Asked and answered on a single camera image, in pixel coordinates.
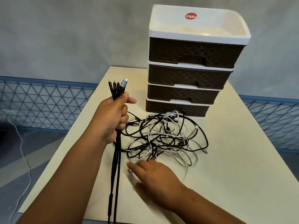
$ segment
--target red oval logo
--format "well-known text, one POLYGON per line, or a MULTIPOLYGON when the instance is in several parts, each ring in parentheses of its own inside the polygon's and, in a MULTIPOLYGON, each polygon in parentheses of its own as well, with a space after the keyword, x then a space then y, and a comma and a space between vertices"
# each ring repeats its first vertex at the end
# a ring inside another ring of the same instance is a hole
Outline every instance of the red oval logo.
POLYGON ((187 20, 194 20, 194 19, 196 19, 197 15, 194 12, 190 12, 190 13, 187 13, 185 15, 185 17, 186 17, 187 20))

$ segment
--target forearm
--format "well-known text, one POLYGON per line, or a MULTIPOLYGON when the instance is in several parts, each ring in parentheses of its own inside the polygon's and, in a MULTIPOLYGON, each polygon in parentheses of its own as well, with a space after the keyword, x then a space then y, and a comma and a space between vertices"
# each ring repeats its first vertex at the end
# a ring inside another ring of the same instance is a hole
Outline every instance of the forearm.
POLYGON ((244 224, 238 218, 188 188, 173 212, 187 224, 244 224))
POLYGON ((82 223, 106 145, 85 131, 18 224, 82 223))

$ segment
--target tabletop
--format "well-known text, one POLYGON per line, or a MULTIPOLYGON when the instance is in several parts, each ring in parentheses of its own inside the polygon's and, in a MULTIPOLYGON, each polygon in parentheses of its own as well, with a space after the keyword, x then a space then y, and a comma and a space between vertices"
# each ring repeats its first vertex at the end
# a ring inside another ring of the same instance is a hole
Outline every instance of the tabletop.
MULTIPOLYGON (((111 96, 108 79, 128 78, 126 91, 137 99, 128 110, 144 118, 147 70, 110 67, 73 124, 19 212, 24 212, 52 177, 62 159, 84 132, 99 103, 111 96)), ((208 154, 197 152, 198 162, 188 169, 183 183, 246 223, 298 223, 299 183, 229 82, 206 117, 192 117, 204 130, 208 154)), ((202 136, 195 140, 203 143, 202 136)), ((85 219, 107 221, 110 174, 114 147, 108 145, 89 200, 85 219)), ((133 224, 179 223, 179 219, 143 201, 134 191, 122 155, 117 222, 133 224)), ((167 156, 159 161, 179 178, 186 169, 167 156)))

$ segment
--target hand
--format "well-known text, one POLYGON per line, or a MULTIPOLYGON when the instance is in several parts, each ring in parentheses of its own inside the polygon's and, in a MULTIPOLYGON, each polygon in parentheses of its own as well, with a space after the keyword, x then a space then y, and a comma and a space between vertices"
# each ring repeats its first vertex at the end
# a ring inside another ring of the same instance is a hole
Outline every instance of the hand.
POLYGON ((89 133, 104 139, 107 144, 114 142, 116 139, 115 129, 125 129, 129 119, 128 107, 125 103, 135 104, 136 102, 135 98, 129 97, 128 92, 124 92, 115 101, 112 97, 103 100, 88 125, 89 133))
POLYGON ((188 190, 169 167, 152 159, 127 162, 127 166, 141 181, 136 187, 167 210, 174 211, 188 190))

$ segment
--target person's left hand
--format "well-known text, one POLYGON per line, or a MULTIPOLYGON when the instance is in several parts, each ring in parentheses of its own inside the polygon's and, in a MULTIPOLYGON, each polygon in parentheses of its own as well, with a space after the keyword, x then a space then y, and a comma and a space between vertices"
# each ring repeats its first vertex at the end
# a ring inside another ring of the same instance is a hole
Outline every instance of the person's left hand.
POLYGON ((129 119, 128 107, 125 103, 135 104, 136 102, 135 98, 129 97, 128 92, 124 92, 115 101, 112 97, 103 100, 88 125, 89 133, 101 137, 107 144, 114 142, 117 135, 115 129, 125 129, 129 119))

